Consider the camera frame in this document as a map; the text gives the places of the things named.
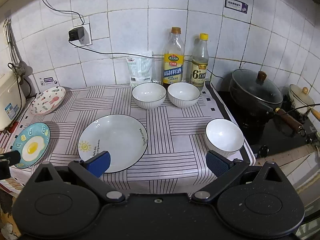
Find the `power adapter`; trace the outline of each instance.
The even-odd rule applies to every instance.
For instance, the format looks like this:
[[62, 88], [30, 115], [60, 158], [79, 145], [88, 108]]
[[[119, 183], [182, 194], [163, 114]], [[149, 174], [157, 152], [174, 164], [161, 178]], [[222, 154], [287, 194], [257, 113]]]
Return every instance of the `power adapter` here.
[[84, 27], [79, 26], [69, 31], [69, 41], [78, 41], [84, 36]]

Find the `wooden handle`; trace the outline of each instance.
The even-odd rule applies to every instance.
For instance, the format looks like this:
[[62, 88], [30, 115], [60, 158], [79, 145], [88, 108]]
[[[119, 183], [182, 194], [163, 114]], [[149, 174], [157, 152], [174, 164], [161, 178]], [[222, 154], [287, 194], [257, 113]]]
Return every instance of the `wooden handle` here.
[[297, 120], [295, 120], [291, 115], [286, 114], [286, 112], [281, 109], [281, 108], [277, 108], [275, 110], [276, 113], [278, 113], [281, 117], [281, 119], [287, 124], [289, 125], [296, 133], [298, 133], [302, 128], [302, 124], [299, 123]]
[[311, 113], [314, 115], [316, 119], [320, 121], [320, 112], [318, 112], [316, 109], [312, 109]]
[[267, 78], [267, 74], [263, 71], [258, 72], [257, 79], [260, 80], [261, 82], [264, 82]]
[[308, 94], [308, 88], [304, 87], [304, 88], [302, 89], [302, 92], [303, 92], [304, 94]]

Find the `striped tablecloth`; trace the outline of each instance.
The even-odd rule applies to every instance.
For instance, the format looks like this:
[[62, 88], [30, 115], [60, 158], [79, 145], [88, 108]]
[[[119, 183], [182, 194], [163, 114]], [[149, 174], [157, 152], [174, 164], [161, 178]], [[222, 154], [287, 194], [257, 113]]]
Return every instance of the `striped tablecloth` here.
[[[56, 111], [34, 116], [27, 110], [10, 143], [6, 142], [7, 150], [10, 150], [16, 135], [35, 122], [46, 123], [51, 131], [43, 158], [27, 169], [11, 167], [12, 177], [25, 184], [42, 161], [59, 166], [79, 159], [78, 140], [91, 122], [109, 114], [125, 114], [145, 126], [148, 149], [129, 169], [104, 174], [100, 179], [124, 193], [195, 192], [216, 178], [205, 164], [208, 151], [204, 142], [206, 124], [214, 118], [235, 122], [217, 92], [209, 83], [206, 85], [198, 103], [185, 109], [177, 108], [168, 98], [156, 109], [142, 109], [132, 100], [132, 88], [128, 85], [67, 90], [66, 98]], [[246, 159], [251, 164], [255, 162], [247, 142], [242, 152], [230, 157], [234, 158]]]

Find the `pink cartoon plate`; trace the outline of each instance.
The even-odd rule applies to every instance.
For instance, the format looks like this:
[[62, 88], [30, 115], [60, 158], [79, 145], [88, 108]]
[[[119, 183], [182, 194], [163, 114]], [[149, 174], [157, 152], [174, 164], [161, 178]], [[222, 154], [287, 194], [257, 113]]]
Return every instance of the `pink cartoon plate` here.
[[31, 114], [42, 115], [51, 113], [61, 104], [65, 94], [66, 90], [63, 87], [53, 87], [43, 91], [31, 103]]

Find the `cooking wine bottle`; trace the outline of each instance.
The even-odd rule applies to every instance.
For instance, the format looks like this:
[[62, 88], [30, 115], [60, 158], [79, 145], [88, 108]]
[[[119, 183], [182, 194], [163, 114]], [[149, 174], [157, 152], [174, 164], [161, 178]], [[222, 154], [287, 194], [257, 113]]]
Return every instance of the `cooking wine bottle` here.
[[205, 74], [207, 72], [209, 62], [207, 40], [208, 34], [200, 33], [200, 41], [195, 46], [192, 57], [190, 83], [195, 85], [200, 91], [204, 86]]
[[170, 84], [181, 82], [184, 60], [184, 44], [180, 38], [180, 27], [171, 28], [171, 37], [164, 49], [164, 72], [162, 84], [167, 89]]

